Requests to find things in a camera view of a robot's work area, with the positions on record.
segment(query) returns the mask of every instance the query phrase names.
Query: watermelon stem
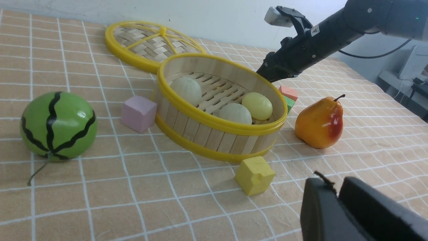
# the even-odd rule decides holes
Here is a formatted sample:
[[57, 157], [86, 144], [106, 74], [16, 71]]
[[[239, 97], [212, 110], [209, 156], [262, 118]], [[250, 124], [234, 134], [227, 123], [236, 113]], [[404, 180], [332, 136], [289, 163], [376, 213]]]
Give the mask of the watermelon stem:
[[33, 175], [31, 175], [31, 177], [30, 177], [30, 179], [28, 180], [28, 182], [27, 182], [27, 186], [31, 186], [31, 181], [33, 180], [33, 178], [34, 178], [34, 176], [36, 176], [37, 175], [37, 173], [39, 173], [39, 171], [41, 171], [43, 168], [45, 168], [45, 166], [48, 164], [49, 162], [45, 162], [45, 164], [41, 167], [41, 168], [39, 168]]

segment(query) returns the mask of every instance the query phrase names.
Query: foam block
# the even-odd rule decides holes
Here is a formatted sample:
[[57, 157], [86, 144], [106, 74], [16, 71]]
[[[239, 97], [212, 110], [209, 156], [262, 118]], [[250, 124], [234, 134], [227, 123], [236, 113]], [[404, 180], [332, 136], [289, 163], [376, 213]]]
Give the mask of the foam block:
[[123, 103], [120, 122], [142, 133], [154, 122], [158, 105], [144, 97], [134, 96]]
[[293, 108], [294, 104], [296, 103], [294, 100], [288, 98], [287, 96], [284, 96], [285, 102], [287, 103], [287, 114], [290, 113], [290, 110]]
[[275, 172], [263, 157], [243, 160], [235, 174], [235, 180], [247, 196], [266, 191], [274, 177]]
[[286, 96], [292, 100], [294, 100], [294, 102], [297, 101], [297, 91], [294, 89], [291, 89], [290, 87], [286, 87], [284, 85], [281, 85], [279, 87], [279, 91], [281, 92], [281, 94], [283, 96]]

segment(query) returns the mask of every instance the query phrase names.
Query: cable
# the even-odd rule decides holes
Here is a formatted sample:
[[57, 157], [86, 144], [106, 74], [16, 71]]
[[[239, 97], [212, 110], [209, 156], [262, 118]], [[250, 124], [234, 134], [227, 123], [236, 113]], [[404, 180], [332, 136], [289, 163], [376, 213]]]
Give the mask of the cable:
[[380, 31], [377, 31], [377, 32], [374, 32], [374, 33], [366, 33], [366, 32], [364, 32], [364, 34], [378, 34], [378, 33], [380, 33]]
[[394, 96], [394, 99], [395, 99], [395, 98], [397, 98], [397, 96], [400, 94], [400, 92], [401, 92], [401, 88], [403, 87], [403, 84], [404, 84], [404, 81], [401, 81], [400, 89], [398, 90], [397, 95], [396, 95], [396, 96]]
[[385, 57], [385, 56], [387, 56], [387, 55], [390, 55], [390, 54], [394, 53], [395, 51], [397, 51], [397, 50], [401, 49], [402, 47], [404, 47], [404, 46], [405, 46], [406, 44], [408, 44], [410, 41], [412, 41], [412, 40], [411, 40], [411, 39], [408, 39], [406, 42], [404, 42], [404, 43], [403, 43], [402, 45], [400, 45], [398, 48], [396, 48], [396, 49], [394, 49], [394, 50], [392, 50], [392, 51], [390, 51], [390, 52], [388, 52], [388, 53], [386, 53], [386, 54], [378, 55], [378, 56], [371, 56], [371, 57], [367, 57], [367, 56], [358, 56], [358, 55], [348, 54], [348, 53], [346, 53], [346, 52], [343, 52], [342, 50], [339, 50], [339, 53], [342, 53], [342, 54], [347, 55], [347, 56], [350, 56], [350, 57], [359, 58], [359, 59], [377, 59], [377, 58], [382, 58], [382, 57]]
[[401, 100], [400, 100], [400, 102], [399, 102], [400, 104], [401, 104], [401, 102], [403, 101], [404, 96], [406, 96], [406, 95], [409, 93], [409, 91], [411, 91], [411, 90], [412, 90], [412, 89], [409, 89], [406, 93], [404, 93], [404, 94], [403, 94], [403, 97], [401, 98]]

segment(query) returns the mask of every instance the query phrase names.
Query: toy pear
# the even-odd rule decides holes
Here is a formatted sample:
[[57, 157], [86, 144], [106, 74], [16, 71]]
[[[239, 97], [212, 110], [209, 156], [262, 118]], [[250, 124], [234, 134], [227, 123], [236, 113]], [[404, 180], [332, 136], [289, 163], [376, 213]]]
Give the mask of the toy pear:
[[306, 107], [297, 117], [296, 136], [309, 146], [324, 149], [334, 145], [343, 131], [343, 108], [340, 97], [325, 97]]

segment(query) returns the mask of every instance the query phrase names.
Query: bamboo steamer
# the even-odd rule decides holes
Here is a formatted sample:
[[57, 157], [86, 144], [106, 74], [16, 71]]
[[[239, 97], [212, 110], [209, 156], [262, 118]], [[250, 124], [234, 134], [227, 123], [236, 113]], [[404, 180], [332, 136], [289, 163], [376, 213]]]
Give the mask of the bamboo steamer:
[[160, 63], [182, 53], [205, 53], [192, 38], [165, 26], [124, 21], [110, 25], [105, 32], [107, 49], [135, 68], [156, 74]]
[[[186, 76], [202, 89], [198, 106], [180, 98], [169, 85]], [[273, 106], [264, 122], [244, 125], [216, 117], [228, 103], [241, 103], [249, 92], [265, 95]], [[266, 79], [229, 60], [208, 54], [178, 54], [159, 67], [152, 100], [158, 104], [156, 124], [177, 144], [207, 158], [229, 162], [265, 155], [287, 118], [281, 93]]]

